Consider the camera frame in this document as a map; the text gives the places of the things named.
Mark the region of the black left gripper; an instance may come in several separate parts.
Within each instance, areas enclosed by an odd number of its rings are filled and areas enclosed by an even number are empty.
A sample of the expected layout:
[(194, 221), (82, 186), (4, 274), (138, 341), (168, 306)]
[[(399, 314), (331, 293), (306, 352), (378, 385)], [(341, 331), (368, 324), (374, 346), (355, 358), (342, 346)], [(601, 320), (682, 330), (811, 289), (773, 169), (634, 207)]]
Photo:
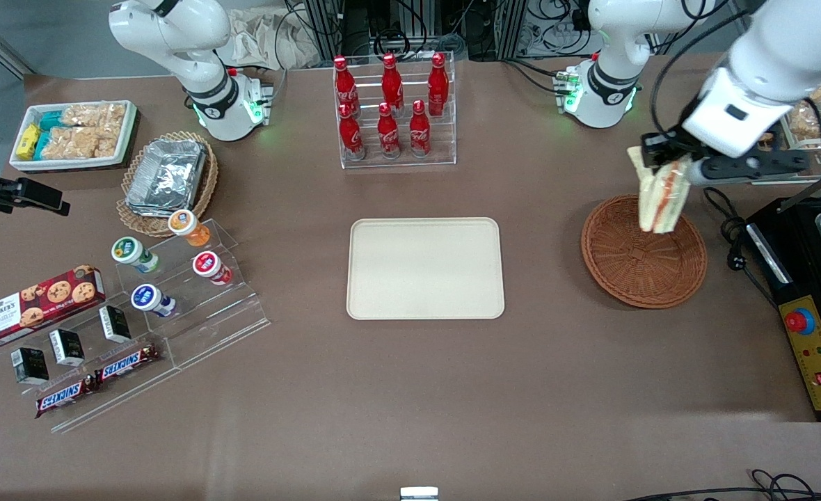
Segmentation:
[(704, 157), (704, 148), (700, 141), (681, 127), (672, 127), (668, 132), (644, 134), (644, 146), (641, 149), (644, 166), (657, 174), (662, 166), (676, 161), (676, 174), (688, 184), (696, 184), (696, 161)]

